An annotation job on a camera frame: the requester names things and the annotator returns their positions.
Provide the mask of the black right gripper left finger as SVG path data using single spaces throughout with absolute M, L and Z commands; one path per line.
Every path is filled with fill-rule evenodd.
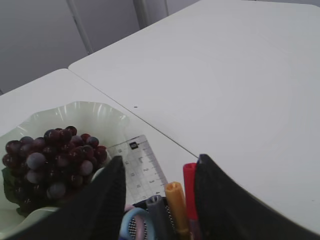
M 63 207 L 10 239 L 117 240 L 125 203 L 126 173 L 118 155 Z

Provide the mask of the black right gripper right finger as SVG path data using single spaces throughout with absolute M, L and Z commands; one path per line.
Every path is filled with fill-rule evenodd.
M 318 240 L 231 179 L 207 154 L 195 167 L 195 205 L 205 240 Z

